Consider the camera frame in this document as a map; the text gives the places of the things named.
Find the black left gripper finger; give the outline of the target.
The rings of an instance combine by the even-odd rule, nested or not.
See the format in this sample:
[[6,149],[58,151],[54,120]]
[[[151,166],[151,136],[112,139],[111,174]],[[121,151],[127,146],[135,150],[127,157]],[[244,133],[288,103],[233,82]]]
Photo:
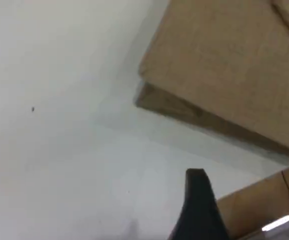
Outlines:
[[204,169],[185,172],[184,202],[170,240],[228,240],[212,184]]

